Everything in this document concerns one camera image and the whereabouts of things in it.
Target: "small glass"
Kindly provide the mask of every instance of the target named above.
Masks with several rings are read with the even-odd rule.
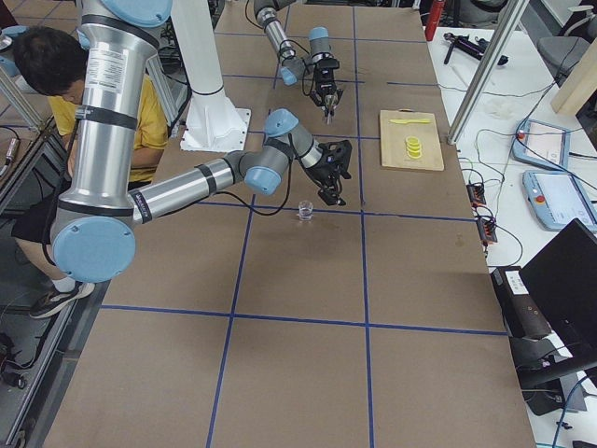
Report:
[[[300,221],[311,221],[313,217],[313,204],[311,201],[301,201],[298,203],[298,219]]]

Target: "yellow knife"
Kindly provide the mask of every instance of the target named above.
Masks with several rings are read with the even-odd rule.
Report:
[[[390,119],[391,123],[394,124],[409,124],[409,123],[430,123],[431,119]]]

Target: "chair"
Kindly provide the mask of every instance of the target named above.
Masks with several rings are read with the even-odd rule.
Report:
[[[454,0],[452,2],[453,26],[492,28],[507,0]]]
[[[570,36],[576,28],[587,24],[586,35],[592,41],[597,37],[597,15],[591,5],[569,7],[572,12],[587,13],[586,17],[570,26],[564,35],[543,37],[537,40],[537,51],[553,76],[568,77],[574,66],[589,48],[590,42],[583,37]]]

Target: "yellow shirt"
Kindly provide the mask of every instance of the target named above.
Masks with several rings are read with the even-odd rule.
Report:
[[[76,105],[64,101],[61,96],[48,98],[60,135],[67,135],[75,127]],[[145,76],[139,102],[137,132],[134,135],[133,149],[151,147],[164,149],[168,143],[168,125],[161,109],[160,100],[149,77]],[[130,182],[146,182],[153,178],[155,168],[133,168]]]

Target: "tablet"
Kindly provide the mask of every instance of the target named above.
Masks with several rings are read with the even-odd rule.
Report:
[[[568,167],[570,130],[527,119],[512,144],[512,157],[547,170]]]
[[[522,185],[537,218],[549,231],[563,229],[575,217],[590,231],[597,231],[597,213],[572,175],[562,171],[525,171]]]

